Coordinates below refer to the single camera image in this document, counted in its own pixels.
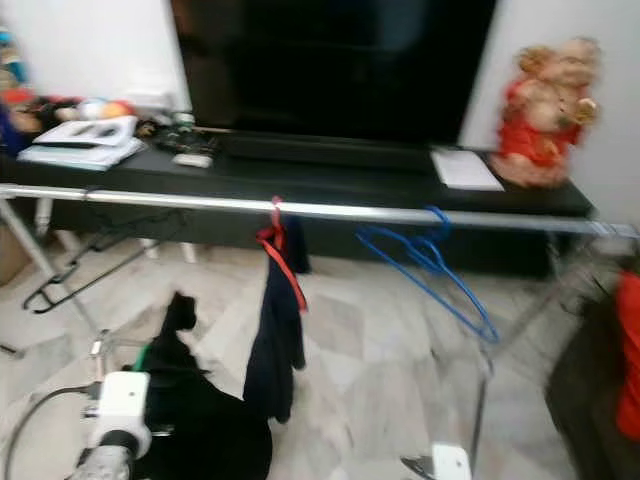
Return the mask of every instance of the black cloth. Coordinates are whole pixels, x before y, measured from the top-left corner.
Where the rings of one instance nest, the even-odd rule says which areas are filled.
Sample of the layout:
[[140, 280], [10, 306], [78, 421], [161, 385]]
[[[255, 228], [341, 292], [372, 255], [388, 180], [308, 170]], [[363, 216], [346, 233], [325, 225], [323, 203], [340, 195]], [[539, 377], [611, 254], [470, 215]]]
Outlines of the black cloth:
[[286, 261], [289, 255], [278, 248], [279, 235], [283, 248], [286, 245], [292, 250], [296, 244], [287, 241], [284, 229], [273, 228], [258, 235], [268, 254], [269, 271], [243, 398], [263, 418], [275, 417], [285, 423], [293, 403], [291, 367], [305, 367], [300, 310], [306, 308], [306, 302]]
[[285, 217], [283, 222], [287, 236], [287, 245], [284, 253], [287, 255], [287, 263], [296, 273], [311, 273], [307, 242], [302, 230], [302, 222], [299, 217]]
[[134, 478], [152, 480], [264, 480], [271, 465], [271, 432], [264, 418], [218, 390], [198, 370], [176, 330], [195, 325], [195, 301], [176, 293], [142, 370], [151, 372], [145, 422], [173, 425], [155, 437], [134, 466]]
[[640, 442], [625, 437], [616, 425], [625, 380], [622, 338], [615, 290], [587, 299], [580, 326], [546, 387], [551, 418], [581, 480], [640, 478]]

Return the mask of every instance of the television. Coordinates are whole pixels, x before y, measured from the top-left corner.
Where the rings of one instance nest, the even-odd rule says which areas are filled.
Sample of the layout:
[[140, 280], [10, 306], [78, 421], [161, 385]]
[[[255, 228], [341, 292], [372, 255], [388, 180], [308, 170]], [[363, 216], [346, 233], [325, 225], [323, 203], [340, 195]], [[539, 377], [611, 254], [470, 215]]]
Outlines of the television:
[[457, 142], [496, 1], [171, 3], [197, 126], [241, 155], [349, 163]]

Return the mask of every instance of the ganesha statue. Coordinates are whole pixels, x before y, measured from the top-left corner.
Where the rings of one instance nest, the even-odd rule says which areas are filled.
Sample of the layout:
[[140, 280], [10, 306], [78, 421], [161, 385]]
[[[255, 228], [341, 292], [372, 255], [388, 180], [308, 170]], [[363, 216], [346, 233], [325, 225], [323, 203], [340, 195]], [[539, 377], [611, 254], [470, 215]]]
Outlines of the ganesha statue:
[[574, 38], [557, 50], [526, 48], [521, 74], [507, 88], [493, 170], [523, 187], [555, 187], [568, 177], [570, 145], [577, 145], [598, 113], [589, 97], [600, 49]]

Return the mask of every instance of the marble floor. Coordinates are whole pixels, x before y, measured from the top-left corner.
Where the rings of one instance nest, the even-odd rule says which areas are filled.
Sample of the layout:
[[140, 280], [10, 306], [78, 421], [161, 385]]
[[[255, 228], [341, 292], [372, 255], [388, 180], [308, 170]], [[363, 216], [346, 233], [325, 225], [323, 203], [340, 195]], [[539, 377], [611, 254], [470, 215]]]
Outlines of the marble floor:
[[[79, 286], [137, 248], [135, 242], [83, 261]], [[54, 251], [58, 261], [65, 255]], [[184, 262], [177, 245], [141, 258], [84, 292], [100, 328], [149, 339], [176, 289], [197, 299], [198, 324], [183, 335], [209, 379], [236, 396], [258, 327], [266, 260], [261, 251], [199, 247]], [[425, 455], [433, 442], [468, 447], [479, 379], [475, 342], [435, 301], [389, 267], [313, 258], [300, 283], [307, 367], [295, 376], [291, 420], [272, 425], [272, 480], [416, 479], [400, 456]], [[500, 329], [538, 287], [518, 279], [464, 275]], [[46, 315], [21, 309], [42, 278], [28, 267], [0, 288], [0, 339], [25, 357], [0, 355], [0, 454], [27, 406], [59, 386], [91, 380], [90, 335], [70, 305]], [[440, 285], [443, 292], [446, 285]], [[553, 356], [572, 319], [551, 309], [498, 362], [490, 386], [476, 478], [570, 480], [575, 474], [543, 398]], [[131, 362], [134, 349], [112, 357]], [[86, 440], [81, 397], [56, 400], [25, 430], [13, 479], [65, 478]]]

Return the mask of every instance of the cable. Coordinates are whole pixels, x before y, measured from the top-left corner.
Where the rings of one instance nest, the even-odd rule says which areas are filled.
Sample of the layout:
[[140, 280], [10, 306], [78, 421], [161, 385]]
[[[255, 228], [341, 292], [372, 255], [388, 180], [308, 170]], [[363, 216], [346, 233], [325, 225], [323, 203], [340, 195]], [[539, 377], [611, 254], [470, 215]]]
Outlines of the cable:
[[31, 407], [31, 409], [27, 411], [27, 413], [22, 417], [22, 419], [20, 419], [20, 422], [18, 422], [18, 425], [16, 425], [16, 428], [13, 430], [11, 437], [9, 437], [9, 442], [7, 443], [7, 455], [5, 456], [5, 461], [4, 461], [4, 480], [10, 480], [11, 461], [13, 460], [12, 457], [13, 457], [16, 444], [20, 439], [22, 430], [27, 425], [27, 422], [31, 419], [33, 414], [36, 413], [36, 411], [42, 405], [44, 405], [46, 402], [48, 402], [52, 398], [55, 398], [57, 396], [64, 395], [67, 393], [87, 394], [89, 391], [89, 388], [91, 388], [91, 385], [85, 385], [83, 387], [67, 387], [67, 388], [60, 388], [58, 390], [54, 390], [53, 392], [48, 393], [43, 398], [38, 400]]
[[[500, 336], [495, 326], [489, 319], [489, 314], [484, 308], [482, 303], [478, 300], [471, 289], [458, 277], [445, 263], [440, 250], [437, 247], [437, 243], [445, 240], [451, 232], [451, 222], [448, 217], [436, 207], [426, 207], [427, 210], [433, 212], [441, 220], [441, 226], [434, 232], [427, 232], [423, 236], [406, 237], [399, 233], [394, 232], [388, 228], [383, 227], [362, 227], [358, 229], [356, 237], [360, 242], [369, 248], [372, 252], [380, 256], [387, 263], [396, 268], [405, 277], [411, 280], [414, 284], [420, 287], [428, 295], [433, 297], [440, 305], [448, 310], [453, 316], [463, 323], [469, 330], [480, 337], [482, 340], [497, 344], [500, 341]], [[466, 295], [466, 297], [473, 303], [473, 306], [478, 310], [482, 320], [482, 326], [475, 325], [469, 318], [463, 314], [460, 310], [451, 305], [448, 301], [442, 298], [435, 290], [430, 288], [426, 283], [412, 274], [406, 267], [401, 265], [398, 261], [394, 260], [390, 255], [384, 252], [382, 249], [374, 245], [372, 241], [373, 236], [382, 236], [396, 240], [404, 245], [406, 253], [413, 261], [415, 261], [420, 267], [424, 268], [428, 272], [434, 275], [443, 275], [450, 278], [453, 283]]]

